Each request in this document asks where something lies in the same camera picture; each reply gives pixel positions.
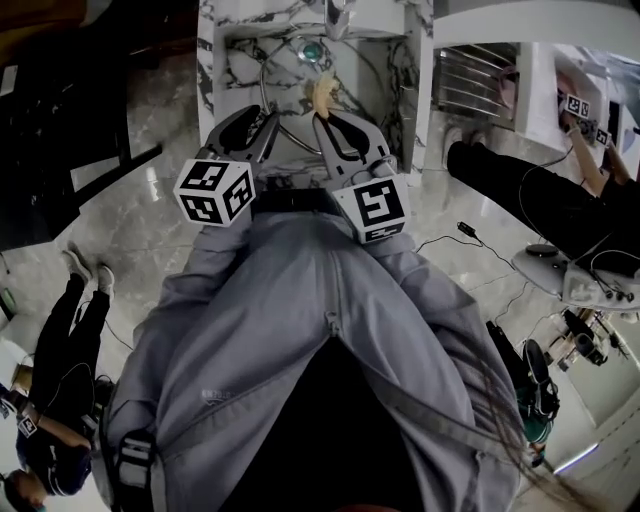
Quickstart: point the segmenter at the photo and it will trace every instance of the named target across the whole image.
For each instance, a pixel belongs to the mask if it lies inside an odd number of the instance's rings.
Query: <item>gray jacket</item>
[[[406,234],[358,245],[323,214],[204,228],[136,330],[103,453],[146,428],[154,509],[217,510],[333,335],[400,427],[424,509],[507,510],[519,473],[500,440],[524,446],[513,386],[475,301],[413,249]],[[109,502],[102,469],[97,454]]]

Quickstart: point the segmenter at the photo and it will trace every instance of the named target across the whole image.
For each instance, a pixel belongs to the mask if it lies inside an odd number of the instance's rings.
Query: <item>shoe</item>
[[[93,274],[91,274],[91,270],[87,268],[80,253],[74,250],[65,250],[62,251],[62,259],[67,265],[69,274],[79,275],[84,281],[85,286],[93,279]]]
[[[462,128],[459,126],[453,126],[447,130],[444,134],[444,144],[442,146],[442,167],[449,170],[447,167],[447,157],[449,156],[449,149],[456,142],[462,142]]]
[[[484,134],[484,132],[481,132],[480,130],[476,130],[471,134],[471,139],[469,140],[469,144],[471,144],[472,146],[474,144],[482,144],[483,146],[486,146],[487,136]]]
[[[113,302],[115,293],[113,291],[113,285],[116,282],[116,278],[113,275],[113,271],[107,267],[104,263],[98,265],[98,291],[109,296],[109,302]]]

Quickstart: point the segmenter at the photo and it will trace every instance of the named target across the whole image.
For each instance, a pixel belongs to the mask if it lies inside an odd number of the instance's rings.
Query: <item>black chair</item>
[[[131,155],[127,42],[141,4],[125,5],[18,55],[14,92],[0,98],[0,251],[54,240],[80,206],[162,152]],[[112,157],[117,167],[74,190],[72,169]]]

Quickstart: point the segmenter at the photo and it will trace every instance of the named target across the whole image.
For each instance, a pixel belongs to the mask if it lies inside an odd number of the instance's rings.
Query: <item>zipper pull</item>
[[[325,318],[327,319],[327,323],[329,324],[329,336],[332,338],[337,338],[340,334],[340,327],[338,327],[337,319],[338,315],[333,312],[325,313]]]

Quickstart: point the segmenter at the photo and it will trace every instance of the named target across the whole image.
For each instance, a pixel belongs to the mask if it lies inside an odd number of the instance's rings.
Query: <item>marble sink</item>
[[[220,0],[201,4],[201,140],[216,120],[246,105],[264,106],[260,71],[266,61],[263,84],[267,103],[281,113],[282,126],[317,148],[309,98],[313,84],[326,72],[339,82],[333,95],[335,108],[376,124],[398,158],[398,170],[419,181],[431,96],[431,8],[426,2],[367,0],[365,13],[365,2],[359,0],[347,36],[331,41],[325,36],[321,9],[314,4],[319,2]],[[320,49],[317,62],[299,57],[301,47],[307,44]],[[319,156],[283,134],[265,172],[270,176],[276,173],[289,181],[288,185],[299,188],[322,186],[326,176]],[[303,174],[307,181],[301,183]],[[290,183],[292,176],[296,183]]]

